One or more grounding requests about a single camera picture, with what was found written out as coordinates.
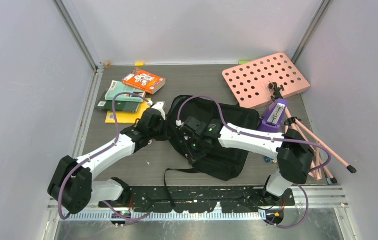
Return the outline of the black backpack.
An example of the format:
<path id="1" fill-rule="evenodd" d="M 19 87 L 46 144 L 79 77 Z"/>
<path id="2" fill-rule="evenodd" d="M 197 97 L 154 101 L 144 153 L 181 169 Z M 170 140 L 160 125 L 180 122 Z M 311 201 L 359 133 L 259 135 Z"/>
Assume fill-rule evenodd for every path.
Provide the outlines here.
<path id="1" fill-rule="evenodd" d="M 176 126 L 179 109 L 182 104 L 189 99 L 189 95 L 177 96 L 167 114 L 167 137 L 172 147 L 186 160 L 190 153 L 185 147 L 184 136 Z M 256 130 L 260 122 L 260 114 L 255 109 L 243 108 L 238 105 L 220 104 L 224 120 L 228 124 L 233 124 L 249 130 Z M 212 120 L 219 120 L 220 114 L 217 105 L 202 98 L 194 98 L 183 106 L 180 113 L 181 121 L 188 117 L 209 123 Z M 247 160 L 249 152 L 235 148 L 224 148 L 216 144 L 214 148 L 193 163 L 192 173 L 205 173 L 219 180 L 228 181 L 238 177 Z"/>

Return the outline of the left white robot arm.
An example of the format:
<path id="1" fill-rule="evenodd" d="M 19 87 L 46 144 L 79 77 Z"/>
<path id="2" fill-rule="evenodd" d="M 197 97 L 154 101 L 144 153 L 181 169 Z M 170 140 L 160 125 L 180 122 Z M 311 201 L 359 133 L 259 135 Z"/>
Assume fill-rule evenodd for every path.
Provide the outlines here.
<path id="1" fill-rule="evenodd" d="M 145 110 L 141 119 L 102 147 L 77 158 L 63 157 L 53 174 L 47 193 L 60 208 L 70 214 L 81 212 L 88 204 L 112 201 L 118 207 L 130 202 L 130 193 L 119 179 L 95 181 L 103 171 L 119 160 L 134 155 L 153 140 L 162 141 L 166 134 L 164 103 L 157 102 Z"/>

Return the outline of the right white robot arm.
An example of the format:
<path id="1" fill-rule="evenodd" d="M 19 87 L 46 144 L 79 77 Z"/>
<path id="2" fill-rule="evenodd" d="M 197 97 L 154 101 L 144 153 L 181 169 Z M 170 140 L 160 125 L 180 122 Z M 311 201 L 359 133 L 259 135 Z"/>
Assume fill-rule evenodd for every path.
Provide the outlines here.
<path id="1" fill-rule="evenodd" d="M 182 131 L 189 159 L 199 161 L 215 147 L 237 149 L 263 155 L 277 161 L 277 171 L 270 175 L 261 197 L 268 205 L 276 205 L 285 191 L 294 184 L 307 182 L 314 159 L 313 149 L 299 139 L 300 134 L 290 129 L 287 133 L 269 133 L 246 129 L 233 124 L 224 126 L 218 119 L 206 124 L 190 116 L 176 121 Z"/>

